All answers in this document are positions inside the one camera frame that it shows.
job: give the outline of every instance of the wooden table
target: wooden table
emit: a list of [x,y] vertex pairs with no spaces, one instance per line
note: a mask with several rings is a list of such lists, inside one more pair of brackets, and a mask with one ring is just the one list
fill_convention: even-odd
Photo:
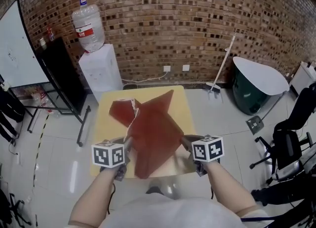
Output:
[[[174,92],[168,113],[183,130],[184,134],[196,134],[183,86],[130,89],[106,92],[102,95],[99,103],[92,144],[102,142],[105,139],[111,140],[124,137],[127,133],[127,128],[124,125],[109,116],[109,110],[113,101],[119,99],[135,98],[140,103],[144,103],[172,89]],[[187,152],[181,145],[177,149],[175,155],[167,160],[153,174],[151,174],[150,177],[179,175],[194,172],[195,168],[191,165],[191,162],[187,162],[188,156],[189,152]],[[129,158],[130,163],[127,165],[125,178],[135,178],[135,150],[132,149]],[[93,165],[91,162],[91,175],[97,176],[99,174],[99,170],[100,167]]]

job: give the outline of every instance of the person's arm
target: person's arm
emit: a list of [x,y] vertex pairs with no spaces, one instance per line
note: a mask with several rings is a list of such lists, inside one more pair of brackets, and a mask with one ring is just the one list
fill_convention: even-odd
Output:
[[107,214],[112,184],[117,169],[104,169],[75,204],[68,224],[97,228]]
[[240,217],[258,208],[252,195],[217,161],[203,166],[218,202]]

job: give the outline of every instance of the wall socket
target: wall socket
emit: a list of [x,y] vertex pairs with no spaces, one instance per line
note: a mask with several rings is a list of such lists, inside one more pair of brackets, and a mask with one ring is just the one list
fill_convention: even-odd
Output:
[[163,66],[163,71],[164,72],[170,72],[171,71],[171,66]]
[[182,66],[182,71],[183,72],[187,72],[187,71],[189,71],[190,70],[190,65],[183,65]]

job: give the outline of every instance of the white shirt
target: white shirt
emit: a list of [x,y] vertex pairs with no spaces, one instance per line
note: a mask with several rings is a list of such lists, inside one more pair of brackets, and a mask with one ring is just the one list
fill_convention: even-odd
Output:
[[[267,216],[265,211],[256,210],[245,217]],[[269,223],[242,223],[240,217],[215,200],[172,200],[152,193],[111,212],[100,228],[264,228]]]

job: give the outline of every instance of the whiteboard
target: whiteboard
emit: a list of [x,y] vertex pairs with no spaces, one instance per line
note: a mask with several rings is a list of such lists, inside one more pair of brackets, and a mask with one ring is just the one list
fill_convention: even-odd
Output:
[[16,0],[0,19],[0,75],[11,87],[48,82],[21,18]]

